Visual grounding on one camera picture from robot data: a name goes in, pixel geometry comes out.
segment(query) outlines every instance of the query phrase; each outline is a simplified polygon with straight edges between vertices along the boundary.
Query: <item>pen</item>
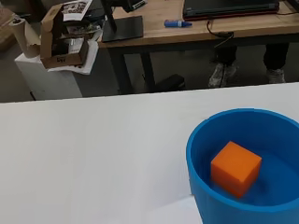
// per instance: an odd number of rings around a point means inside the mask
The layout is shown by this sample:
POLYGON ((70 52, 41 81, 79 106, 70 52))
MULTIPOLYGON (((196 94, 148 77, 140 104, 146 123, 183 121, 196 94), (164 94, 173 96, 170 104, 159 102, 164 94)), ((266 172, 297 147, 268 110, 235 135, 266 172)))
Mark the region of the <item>pen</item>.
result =
POLYGON ((192 26, 191 22, 188 21, 164 21, 165 27, 186 27, 186 26, 192 26))

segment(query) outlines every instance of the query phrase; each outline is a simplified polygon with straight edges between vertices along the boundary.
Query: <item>sneaker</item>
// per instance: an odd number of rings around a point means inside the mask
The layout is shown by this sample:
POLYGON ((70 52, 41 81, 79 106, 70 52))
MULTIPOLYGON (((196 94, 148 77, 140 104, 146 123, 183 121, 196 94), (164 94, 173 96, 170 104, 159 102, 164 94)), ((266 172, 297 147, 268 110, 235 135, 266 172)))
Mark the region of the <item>sneaker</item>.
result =
POLYGON ((236 72, 236 66, 224 66, 223 63, 218 63, 216 65, 215 71, 213 75, 210 77, 208 81, 208 87, 209 88, 221 88, 226 86, 226 82, 228 78, 231 78, 234 76, 236 72))
POLYGON ((267 70, 267 77, 269 79, 270 84, 278 84, 278 83, 285 83, 286 80, 284 79, 284 71, 282 69, 277 70, 267 70))

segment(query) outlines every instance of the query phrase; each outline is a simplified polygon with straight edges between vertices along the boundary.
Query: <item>blue container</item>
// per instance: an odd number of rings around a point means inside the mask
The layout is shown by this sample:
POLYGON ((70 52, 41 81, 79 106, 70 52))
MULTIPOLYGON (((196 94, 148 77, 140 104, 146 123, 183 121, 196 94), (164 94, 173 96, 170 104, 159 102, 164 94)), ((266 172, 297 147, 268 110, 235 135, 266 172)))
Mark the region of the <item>blue container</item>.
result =
POLYGON ((196 127, 187 145, 192 194, 204 224, 299 223, 299 124, 260 109, 221 112, 196 127), (240 200, 210 179, 210 163, 233 141, 262 157, 240 200))

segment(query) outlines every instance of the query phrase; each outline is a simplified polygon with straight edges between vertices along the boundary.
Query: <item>floor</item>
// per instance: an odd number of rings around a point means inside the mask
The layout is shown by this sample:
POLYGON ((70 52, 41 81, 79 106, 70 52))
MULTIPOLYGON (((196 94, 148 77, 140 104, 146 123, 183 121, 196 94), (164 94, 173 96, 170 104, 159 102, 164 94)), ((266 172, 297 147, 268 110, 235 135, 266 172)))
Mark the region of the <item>floor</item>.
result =
MULTIPOLYGON (((299 81, 299 63, 297 62, 299 44, 291 44, 288 53, 285 74, 287 82, 299 81)), ((7 52, 0 53, 0 103, 23 102, 33 100, 30 90, 21 75, 14 59, 21 53, 18 45, 7 52)), ((263 85, 267 83, 263 66, 264 46, 239 48, 237 52, 237 76, 229 87, 263 85)), ((156 81, 173 74, 185 77, 186 89, 206 89, 208 78, 214 65, 212 50, 193 50, 181 52, 152 53, 151 59, 156 81)), ((136 93, 146 92, 141 61, 138 55, 127 55, 126 62, 136 93)), ((114 78, 107 51, 99 50, 97 60, 90 76, 76 75, 77 83, 85 97, 108 96, 118 94, 118 85, 114 78)))

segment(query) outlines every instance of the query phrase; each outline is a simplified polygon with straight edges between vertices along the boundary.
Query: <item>orange cube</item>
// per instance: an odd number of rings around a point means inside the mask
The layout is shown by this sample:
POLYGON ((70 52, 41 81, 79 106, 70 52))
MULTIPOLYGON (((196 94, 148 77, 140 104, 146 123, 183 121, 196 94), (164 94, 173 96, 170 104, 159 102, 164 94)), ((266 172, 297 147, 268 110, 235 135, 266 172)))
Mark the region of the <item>orange cube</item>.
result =
POLYGON ((212 180, 235 197, 242 197, 257 179, 262 158, 229 142, 211 163, 212 180))

